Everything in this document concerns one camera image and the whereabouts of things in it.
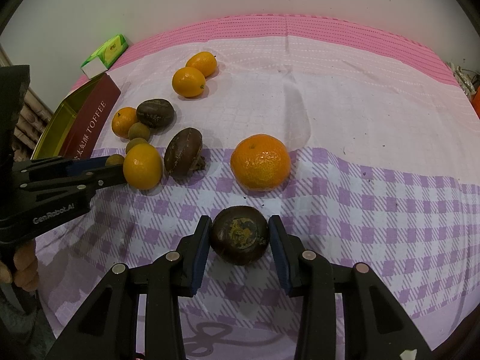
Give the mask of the person left hand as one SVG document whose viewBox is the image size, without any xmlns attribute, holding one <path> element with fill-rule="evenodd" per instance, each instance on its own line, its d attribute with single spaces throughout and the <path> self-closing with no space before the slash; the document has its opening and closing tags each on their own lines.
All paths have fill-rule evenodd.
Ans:
<svg viewBox="0 0 480 360">
<path fill-rule="evenodd" d="M 32 292 L 38 289 L 39 274 L 35 240 L 24 244 L 16 251 L 13 257 L 15 272 L 12 272 L 3 261 L 0 262 L 0 265 L 0 278 L 2 283 L 15 284 L 26 292 Z"/>
</svg>

